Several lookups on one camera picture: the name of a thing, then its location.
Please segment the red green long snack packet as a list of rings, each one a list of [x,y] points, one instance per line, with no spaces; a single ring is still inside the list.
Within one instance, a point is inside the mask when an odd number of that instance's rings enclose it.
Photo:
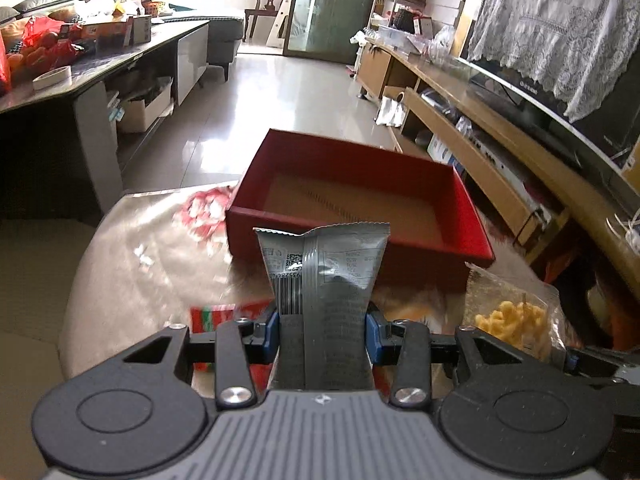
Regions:
[[[262,394],[268,387],[272,364],[280,347],[280,315],[269,299],[248,304],[190,307],[192,361],[197,370],[218,370],[224,354],[232,364],[248,367],[252,388]]]

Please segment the red cardboard box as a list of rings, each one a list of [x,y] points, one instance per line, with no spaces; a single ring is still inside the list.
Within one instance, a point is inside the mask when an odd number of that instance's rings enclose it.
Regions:
[[[378,282],[462,292],[469,266],[495,260],[454,168],[373,146],[271,129],[226,210],[231,255],[262,258],[258,228],[294,234],[337,223],[386,222]]]

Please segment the grey sofa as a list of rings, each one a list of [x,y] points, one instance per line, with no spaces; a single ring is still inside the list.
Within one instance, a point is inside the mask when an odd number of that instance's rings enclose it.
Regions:
[[[244,20],[236,16],[210,15],[198,11],[180,11],[165,16],[166,23],[206,21],[208,23],[207,64],[224,70],[229,79],[229,68],[238,53],[244,34]]]

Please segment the wooden TV stand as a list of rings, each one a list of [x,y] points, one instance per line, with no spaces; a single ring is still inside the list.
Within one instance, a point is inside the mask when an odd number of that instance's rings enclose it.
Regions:
[[[528,263],[549,260],[551,246],[567,239],[562,233],[564,224],[572,222],[587,233],[632,296],[639,296],[639,257],[606,224],[615,214],[611,201],[524,131],[472,96],[468,84],[437,67],[414,65],[370,39],[362,48],[356,81],[361,92],[377,103],[382,102],[385,93],[392,98],[402,97],[407,117],[400,127],[392,129],[396,146],[403,153],[416,153],[413,140],[421,128],[444,142],[497,209]],[[444,114],[421,98],[420,92],[425,89],[434,90],[451,103],[526,174],[535,177],[555,197],[559,212],[543,222],[518,195],[515,185],[500,174],[498,162],[484,155],[472,138],[464,136]]]

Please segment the red plastic bag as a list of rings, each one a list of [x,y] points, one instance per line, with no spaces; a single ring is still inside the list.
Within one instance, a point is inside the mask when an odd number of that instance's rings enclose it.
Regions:
[[[34,70],[50,70],[73,64],[86,53],[80,44],[82,27],[36,16],[30,18],[23,30],[20,53],[24,64]]]

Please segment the clear bag yellow puffs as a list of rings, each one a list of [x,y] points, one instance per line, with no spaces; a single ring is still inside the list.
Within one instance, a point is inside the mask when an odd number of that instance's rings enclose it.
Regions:
[[[566,323],[556,289],[530,278],[515,285],[472,263],[468,268],[462,323],[561,367]]]

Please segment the grey foil snack packet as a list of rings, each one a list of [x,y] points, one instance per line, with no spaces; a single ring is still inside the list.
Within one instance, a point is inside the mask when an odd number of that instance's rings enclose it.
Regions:
[[[303,234],[255,233],[280,318],[273,387],[371,389],[364,322],[390,226],[359,222]]]

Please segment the dark long side table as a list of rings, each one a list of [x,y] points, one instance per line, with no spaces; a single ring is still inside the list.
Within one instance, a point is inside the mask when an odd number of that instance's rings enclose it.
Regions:
[[[179,106],[206,71],[206,21],[155,25],[147,44],[87,56],[72,79],[36,91],[22,84],[1,100],[2,218],[100,220],[120,199],[122,173],[161,121],[118,148],[107,115],[109,81],[130,70],[171,80]]]

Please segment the black curved television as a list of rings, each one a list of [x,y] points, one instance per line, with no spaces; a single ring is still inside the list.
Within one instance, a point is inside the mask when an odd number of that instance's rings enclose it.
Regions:
[[[496,61],[473,61],[469,45],[461,61],[471,69],[471,91],[492,110],[542,144],[584,177],[608,179],[623,174],[639,139],[639,55],[601,105],[571,120],[567,104],[541,84]]]

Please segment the white lace cloth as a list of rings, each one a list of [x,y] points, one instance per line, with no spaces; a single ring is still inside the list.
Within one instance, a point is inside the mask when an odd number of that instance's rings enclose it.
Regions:
[[[639,0],[483,0],[469,55],[538,82],[577,120],[601,105],[638,44]]]

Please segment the white storage bin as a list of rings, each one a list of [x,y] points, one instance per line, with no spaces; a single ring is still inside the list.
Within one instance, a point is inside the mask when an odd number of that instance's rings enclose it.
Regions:
[[[124,116],[118,123],[123,133],[144,133],[158,118],[168,117],[174,110],[171,96],[171,77],[157,78],[153,87],[145,94],[122,102]]]

